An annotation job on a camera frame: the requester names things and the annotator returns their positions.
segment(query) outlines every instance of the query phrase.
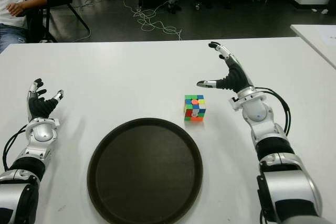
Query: black cable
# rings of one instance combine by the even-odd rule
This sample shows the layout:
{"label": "black cable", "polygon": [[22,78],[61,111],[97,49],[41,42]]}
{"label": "black cable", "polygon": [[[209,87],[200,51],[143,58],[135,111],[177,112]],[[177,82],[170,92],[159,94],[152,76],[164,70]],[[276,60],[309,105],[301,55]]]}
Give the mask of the black cable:
{"label": "black cable", "polygon": [[262,221],[262,220],[263,220],[263,219],[262,219],[262,218],[263,218],[262,216],[263,216],[263,213],[262,213],[262,210],[260,210],[260,216],[259,216],[259,223],[260,223],[260,224],[263,224],[263,223],[262,223],[262,222],[263,222],[263,221]]}
{"label": "black cable", "polygon": [[27,126],[27,124],[25,126],[23,126],[17,133],[15,133],[6,143],[5,147],[4,147],[4,151],[3,151],[3,155],[2,155],[2,162],[4,165],[4,169],[5,171],[8,171],[8,166],[7,166],[7,154],[9,152],[9,149],[11,148],[11,146],[13,145],[13,143],[15,142],[17,136],[19,136],[21,133],[25,132],[24,128]]}
{"label": "black cable", "polygon": [[262,213],[262,210],[260,210],[260,216],[259,216],[259,222],[260,222],[260,224],[263,224],[262,222],[262,219],[263,218],[263,213]]}
{"label": "black cable", "polygon": [[283,129],[283,131],[285,132],[286,135],[288,135],[289,129],[290,129],[290,124],[291,124],[291,114],[290,114],[290,109],[289,109],[289,106],[288,106],[287,102],[285,102],[285,100],[277,92],[275,92],[272,89],[263,88],[263,87],[256,87],[256,89],[268,90],[268,91],[263,91],[263,92],[275,96],[280,101],[280,103],[281,103],[281,105],[284,109],[285,117],[286,117],[285,128]]}

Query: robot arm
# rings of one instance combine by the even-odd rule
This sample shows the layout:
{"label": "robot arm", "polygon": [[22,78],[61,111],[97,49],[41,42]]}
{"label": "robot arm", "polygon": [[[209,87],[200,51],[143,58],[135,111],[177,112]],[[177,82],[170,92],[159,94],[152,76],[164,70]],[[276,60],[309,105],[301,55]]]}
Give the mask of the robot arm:
{"label": "robot arm", "polygon": [[274,122],[273,110],[266,96],[257,91],[236,57],[224,46],[211,42],[229,67],[226,78],[200,81],[200,87],[231,89],[237,98],[230,99],[233,109],[243,110],[251,127],[251,138],[259,159],[258,195],[262,214],[268,221],[283,224],[330,223],[321,218],[322,200],[301,159],[294,153],[280,125]]}
{"label": "robot arm", "polygon": [[38,98],[47,92],[37,91],[42,85],[42,80],[37,79],[28,91],[27,147],[10,168],[4,160],[5,172],[0,175],[0,223],[35,222],[38,188],[50,162],[57,138],[55,129],[59,126],[57,119],[48,117],[63,98],[62,90],[50,100]]}

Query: gray floor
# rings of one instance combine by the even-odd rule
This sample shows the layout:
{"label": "gray floor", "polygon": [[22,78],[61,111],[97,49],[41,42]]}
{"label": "gray floor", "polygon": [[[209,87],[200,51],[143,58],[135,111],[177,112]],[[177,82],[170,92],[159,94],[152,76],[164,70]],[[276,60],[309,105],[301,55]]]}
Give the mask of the gray floor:
{"label": "gray floor", "polygon": [[[73,0],[80,6],[86,0]],[[177,40],[177,35],[168,35],[161,30],[142,31],[141,25],[123,0],[99,0],[94,6],[76,8],[91,28],[90,38],[82,42],[99,41],[155,41]],[[138,0],[125,0],[129,6],[137,6]],[[227,10],[218,0],[212,9],[194,9],[194,0],[181,0],[182,11],[170,14],[159,9],[151,21],[161,20],[165,26],[182,30],[183,40],[261,38],[295,36],[291,24],[336,24],[336,17],[298,10],[287,2],[236,3]],[[50,32],[59,42],[71,42],[88,35],[82,24],[67,7],[51,10]]]}

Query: white table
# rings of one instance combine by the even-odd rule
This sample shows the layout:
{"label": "white table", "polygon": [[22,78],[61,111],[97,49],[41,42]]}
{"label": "white table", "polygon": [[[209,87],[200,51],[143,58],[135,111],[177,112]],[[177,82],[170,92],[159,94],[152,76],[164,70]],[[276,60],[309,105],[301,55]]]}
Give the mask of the white table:
{"label": "white table", "polygon": [[291,25],[290,28],[336,69],[336,26]]}
{"label": "white table", "polygon": [[[324,216],[336,222],[336,72],[300,38],[217,41],[235,53],[255,85],[273,88],[290,105],[290,143],[319,186]],[[201,151],[202,190],[178,223],[259,221],[258,161],[249,126],[227,101],[233,92],[196,86],[228,73],[208,42],[21,44],[0,55],[0,150],[26,123],[26,92],[34,79],[43,79],[47,97],[65,91],[52,113],[62,126],[41,184],[36,223],[105,223],[87,192],[90,157],[116,126],[144,117],[176,123]],[[205,95],[204,123],[184,122],[185,94]],[[283,125],[281,105],[271,97],[268,102]],[[24,136],[18,138],[9,164],[25,144]]]}

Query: round tray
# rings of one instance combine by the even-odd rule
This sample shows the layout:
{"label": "round tray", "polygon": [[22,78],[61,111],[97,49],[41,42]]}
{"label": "round tray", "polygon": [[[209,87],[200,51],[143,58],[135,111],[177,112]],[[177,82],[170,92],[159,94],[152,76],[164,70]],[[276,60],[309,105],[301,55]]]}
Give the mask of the round tray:
{"label": "round tray", "polygon": [[168,224],[192,206],[202,184],[202,159],[193,139],[166,120],[120,125],[96,148],[88,190],[110,223]]}

